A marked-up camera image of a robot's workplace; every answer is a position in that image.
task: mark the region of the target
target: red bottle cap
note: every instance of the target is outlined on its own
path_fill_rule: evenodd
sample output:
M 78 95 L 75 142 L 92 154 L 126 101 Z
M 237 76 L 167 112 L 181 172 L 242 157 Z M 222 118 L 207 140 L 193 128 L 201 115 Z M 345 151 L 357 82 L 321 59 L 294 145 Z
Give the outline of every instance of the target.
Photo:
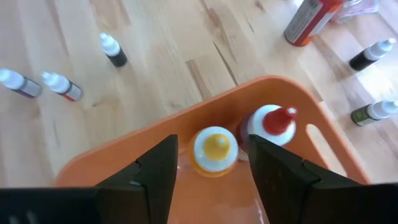
M 262 126 L 271 135 L 284 133 L 297 115 L 294 107 L 279 108 L 267 115 L 262 120 Z

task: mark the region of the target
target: tray handle hole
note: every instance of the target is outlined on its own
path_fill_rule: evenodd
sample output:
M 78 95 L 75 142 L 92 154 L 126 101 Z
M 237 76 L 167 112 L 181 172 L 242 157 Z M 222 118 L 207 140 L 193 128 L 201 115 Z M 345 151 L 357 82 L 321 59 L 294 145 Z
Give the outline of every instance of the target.
M 306 127 L 306 132 L 313 145 L 316 147 L 318 152 L 320 152 L 324 161 L 328 164 L 328 167 L 330 167 L 330 170 L 346 177 L 347 172 L 344 170 L 344 167 L 341 165 L 336 154 L 333 152 L 332 148 L 323 137 L 321 131 L 315 125 L 308 124 Z

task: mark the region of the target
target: wooden floor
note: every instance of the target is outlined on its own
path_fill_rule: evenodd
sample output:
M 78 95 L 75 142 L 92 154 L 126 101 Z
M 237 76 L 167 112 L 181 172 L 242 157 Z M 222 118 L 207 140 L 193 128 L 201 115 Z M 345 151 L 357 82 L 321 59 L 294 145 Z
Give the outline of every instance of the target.
M 50 185 L 76 155 L 268 74 L 318 98 L 373 182 L 398 181 L 398 116 L 362 128 L 349 118 L 398 96 L 398 47 L 363 72 L 347 66 L 398 38 L 398 0 L 380 2 L 379 13 L 329 23 L 299 48 L 282 33 L 300 0 L 2 0 L 0 67 L 38 83 L 43 71 L 63 74 L 84 97 L 44 88 L 30 100 L 0 86 L 0 186 Z M 125 67 L 102 52 L 102 31 L 119 40 Z

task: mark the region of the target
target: yellow bottle cap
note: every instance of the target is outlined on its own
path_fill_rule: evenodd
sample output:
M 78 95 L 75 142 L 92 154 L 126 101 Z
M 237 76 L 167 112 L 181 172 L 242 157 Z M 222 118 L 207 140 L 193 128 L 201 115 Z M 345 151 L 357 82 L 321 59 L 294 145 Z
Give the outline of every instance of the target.
M 209 159 L 222 160 L 229 153 L 230 143 L 224 134 L 212 134 L 205 139 L 203 152 Z

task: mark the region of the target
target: white bottle cap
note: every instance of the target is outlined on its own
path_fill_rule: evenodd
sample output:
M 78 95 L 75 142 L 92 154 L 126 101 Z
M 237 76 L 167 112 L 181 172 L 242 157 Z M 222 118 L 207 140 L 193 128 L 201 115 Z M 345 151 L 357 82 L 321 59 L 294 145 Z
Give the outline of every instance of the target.
M 378 60 L 392 49 L 393 44 L 397 42 L 394 38 L 379 41 L 369 47 L 371 60 Z
M 18 90 L 23 86 L 25 78 L 15 71 L 0 68 L 0 82 L 7 88 Z
M 295 121 L 291 121 L 282 134 L 271 134 L 264 128 L 265 117 L 279 108 L 281 108 L 279 105 L 265 105 L 256 110 L 256 112 L 254 112 L 254 114 L 249 118 L 247 127 L 248 134 L 257 134 L 278 146 L 283 146 L 291 141 L 296 130 Z M 297 110 L 295 108 L 288 108 L 287 112 L 295 114 Z
M 216 146 L 220 147 L 228 142 L 229 150 L 223 159 L 212 159 L 206 155 L 205 141 L 214 134 L 220 134 L 226 139 L 219 138 Z M 225 128 L 212 126 L 200 131 L 193 143 L 193 156 L 195 162 L 208 172 L 220 172 L 231 167 L 238 157 L 238 143 L 234 135 Z
M 368 114 L 373 119 L 388 118 L 392 114 L 398 113 L 398 100 L 395 101 L 380 101 L 368 108 Z
M 46 84 L 50 89 L 56 93 L 65 93 L 70 86 L 70 81 L 62 75 L 57 73 L 43 72 L 42 78 L 44 84 Z
M 102 49 L 106 55 L 115 56 L 120 53 L 120 45 L 112 36 L 104 32 L 100 33 L 99 36 L 101 37 Z

